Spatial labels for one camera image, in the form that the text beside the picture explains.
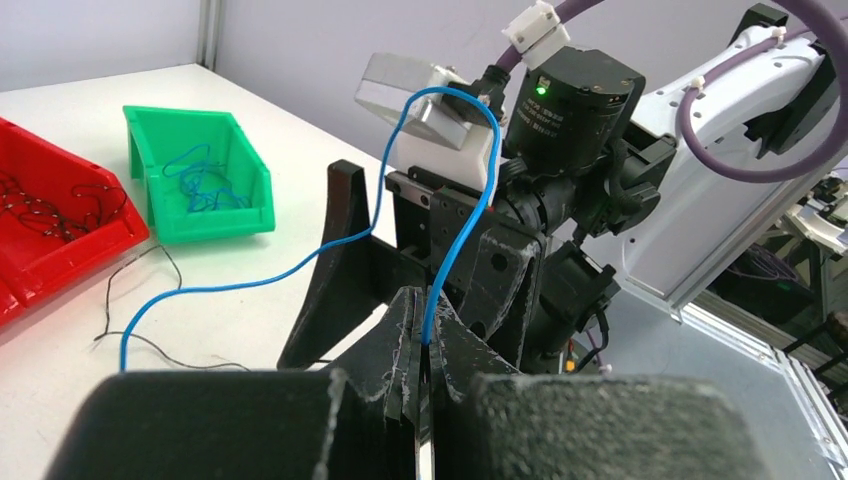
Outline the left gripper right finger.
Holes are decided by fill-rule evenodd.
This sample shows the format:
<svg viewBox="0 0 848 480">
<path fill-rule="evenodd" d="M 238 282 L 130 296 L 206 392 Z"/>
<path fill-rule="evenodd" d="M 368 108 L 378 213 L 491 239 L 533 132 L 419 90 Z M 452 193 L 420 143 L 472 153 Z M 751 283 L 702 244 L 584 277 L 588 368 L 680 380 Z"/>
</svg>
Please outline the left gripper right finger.
<svg viewBox="0 0 848 480">
<path fill-rule="evenodd" d="M 739 410 L 713 384 L 526 375 L 459 319 L 428 316 L 439 479 L 768 479 Z"/>
</svg>

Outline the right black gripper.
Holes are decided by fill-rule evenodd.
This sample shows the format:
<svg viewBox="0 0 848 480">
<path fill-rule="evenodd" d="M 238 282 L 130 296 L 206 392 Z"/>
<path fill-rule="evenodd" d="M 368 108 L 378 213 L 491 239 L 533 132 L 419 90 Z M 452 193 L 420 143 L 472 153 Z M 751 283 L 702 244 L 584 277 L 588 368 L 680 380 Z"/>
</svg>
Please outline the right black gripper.
<svg viewBox="0 0 848 480">
<path fill-rule="evenodd" d="M 364 169 L 338 160 L 327 169 L 324 242 L 371 226 Z M 581 249 L 584 234 L 553 247 L 555 228 L 575 213 L 578 190 L 564 177 L 502 185 L 454 261 L 448 250 L 476 205 L 470 190 L 416 170 L 389 174 L 399 248 L 421 253 L 460 320 L 521 371 L 581 371 L 610 343 L 606 310 L 620 288 L 612 266 Z M 368 233 L 316 259 L 305 300 L 277 361 L 306 368 L 411 283 L 396 248 Z"/>
</svg>

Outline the green plastic bin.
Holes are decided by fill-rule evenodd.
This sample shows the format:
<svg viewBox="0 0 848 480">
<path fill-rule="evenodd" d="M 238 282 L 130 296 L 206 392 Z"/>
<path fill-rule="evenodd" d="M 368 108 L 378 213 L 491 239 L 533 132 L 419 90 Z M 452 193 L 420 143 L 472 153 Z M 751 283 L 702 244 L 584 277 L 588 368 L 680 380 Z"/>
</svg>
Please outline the green plastic bin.
<svg viewBox="0 0 848 480">
<path fill-rule="evenodd" d="M 123 114 L 130 175 L 160 242 L 275 230 L 271 174 L 231 113 L 126 105 Z"/>
</svg>

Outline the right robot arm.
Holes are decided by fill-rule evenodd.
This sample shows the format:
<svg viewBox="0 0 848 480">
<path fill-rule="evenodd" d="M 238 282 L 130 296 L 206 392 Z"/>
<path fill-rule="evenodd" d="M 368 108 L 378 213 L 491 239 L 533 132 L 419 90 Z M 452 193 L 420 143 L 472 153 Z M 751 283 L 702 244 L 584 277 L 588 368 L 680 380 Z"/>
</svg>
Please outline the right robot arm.
<svg viewBox="0 0 848 480">
<path fill-rule="evenodd" d="M 831 109 L 847 123 L 847 36 L 817 1 L 748 9 L 728 48 L 647 91 L 637 71 L 572 46 L 586 1 L 537 2 L 474 81 L 379 52 L 355 99 L 393 128 L 382 160 L 396 242 L 373 236 L 364 172 L 328 169 L 324 239 L 279 368 L 317 362 L 404 287 L 445 294 L 486 346 L 550 373 L 604 311 L 615 275 L 668 300 L 769 190 L 844 148 L 782 155 Z"/>
</svg>

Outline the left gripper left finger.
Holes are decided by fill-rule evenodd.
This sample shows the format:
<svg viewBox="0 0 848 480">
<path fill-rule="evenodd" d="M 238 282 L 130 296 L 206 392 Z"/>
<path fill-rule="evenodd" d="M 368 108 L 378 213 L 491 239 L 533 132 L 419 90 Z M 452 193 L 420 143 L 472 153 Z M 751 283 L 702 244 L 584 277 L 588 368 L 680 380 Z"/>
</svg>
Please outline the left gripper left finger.
<svg viewBox="0 0 848 480">
<path fill-rule="evenodd" d="M 50 479 L 414 479 L 420 289 L 319 370 L 141 371 L 82 403 Z"/>
</svg>

